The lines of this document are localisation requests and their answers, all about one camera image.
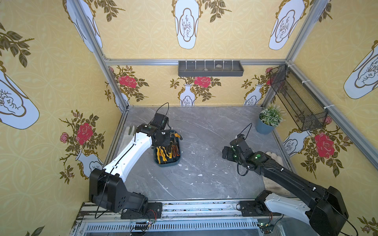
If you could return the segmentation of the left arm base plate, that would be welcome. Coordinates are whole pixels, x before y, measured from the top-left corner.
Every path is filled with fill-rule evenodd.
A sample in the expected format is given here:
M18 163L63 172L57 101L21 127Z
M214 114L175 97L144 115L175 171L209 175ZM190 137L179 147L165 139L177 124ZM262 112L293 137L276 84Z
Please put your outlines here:
M144 204L141 210L124 209L121 219L160 219L162 214L161 202L148 202Z

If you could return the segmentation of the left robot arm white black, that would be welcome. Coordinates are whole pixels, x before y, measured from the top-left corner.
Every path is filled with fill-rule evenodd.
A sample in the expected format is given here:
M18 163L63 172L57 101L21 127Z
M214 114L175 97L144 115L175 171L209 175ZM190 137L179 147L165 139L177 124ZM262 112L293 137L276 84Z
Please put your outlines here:
M89 178L89 201L108 211L123 209L145 212L148 198L129 192L125 181L142 154L151 147L169 144L171 129L141 124L121 153L103 169L94 169Z

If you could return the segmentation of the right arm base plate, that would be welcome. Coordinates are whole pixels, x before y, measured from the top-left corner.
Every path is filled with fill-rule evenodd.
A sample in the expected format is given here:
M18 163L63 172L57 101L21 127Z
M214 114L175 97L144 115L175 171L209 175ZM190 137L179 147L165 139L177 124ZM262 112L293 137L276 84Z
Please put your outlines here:
M257 201L241 201L237 204L236 209L242 213L243 217L271 216L271 212L265 204Z

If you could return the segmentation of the teal plastic storage box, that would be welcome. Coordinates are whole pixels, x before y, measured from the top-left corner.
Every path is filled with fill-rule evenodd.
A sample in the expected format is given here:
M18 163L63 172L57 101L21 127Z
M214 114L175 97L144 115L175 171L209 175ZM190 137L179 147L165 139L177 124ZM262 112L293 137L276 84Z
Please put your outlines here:
M168 145L154 149L154 162L160 167L177 165L181 159L181 140L182 136L175 130L172 130Z

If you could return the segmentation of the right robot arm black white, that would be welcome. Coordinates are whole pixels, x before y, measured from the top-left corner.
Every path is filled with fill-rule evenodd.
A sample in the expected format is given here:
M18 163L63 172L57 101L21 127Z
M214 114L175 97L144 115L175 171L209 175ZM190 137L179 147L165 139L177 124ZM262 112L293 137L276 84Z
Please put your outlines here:
M270 212L300 220L320 236L337 236L347 223L348 212L342 194L336 188L314 184L288 170L268 154L254 152L239 134L222 150L222 158L277 183L298 199L282 197L265 190L258 195Z

